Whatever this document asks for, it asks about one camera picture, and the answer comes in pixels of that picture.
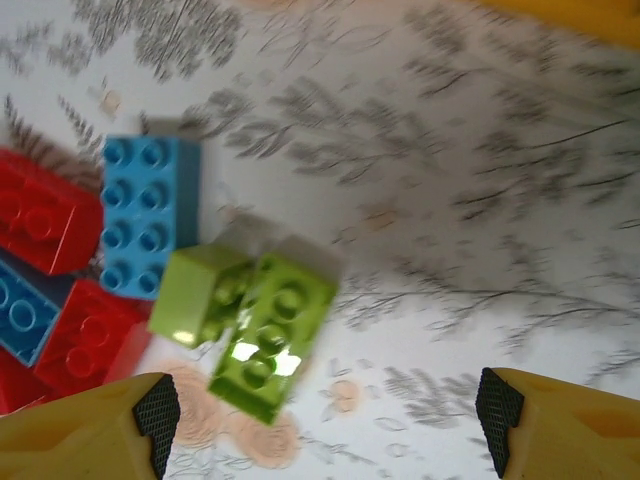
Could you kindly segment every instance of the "lego brick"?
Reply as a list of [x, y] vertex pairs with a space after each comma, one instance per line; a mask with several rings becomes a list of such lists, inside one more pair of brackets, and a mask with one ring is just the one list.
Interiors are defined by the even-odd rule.
[[0, 249], [0, 345], [27, 367], [44, 348], [74, 280], [49, 277]]
[[544, 22], [640, 49], [638, 0], [481, 0], [488, 5], [534, 15]]
[[100, 283], [154, 300], [173, 250], [198, 243], [200, 146], [172, 137], [109, 137], [101, 200]]
[[336, 291], [336, 284], [299, 264], [275, 253], [264, 255], [210, 391], [258, 420], [273, 423]]
[[101, 231], [96, 196], [0, 148], [0, 246], [58, 275], [89, 264]]
[[150, 339], [137, 303], [78, 280], [35, 374], [62, 396], [130, 375]]
[[0, 415], [15, 412], [49, 393], [33, 371], [0, 347]]
[[485, 368], [476, 411], [500, 478], [640, 478], [638, 400]]
[[249, 257], [219, 244], [173, 252], [149, 330], [195, 348], [235, 324], [253, 273]]
[[159, 480], [179, 419], [162, 373], [25, 409], [0, 418], [0, 478]]

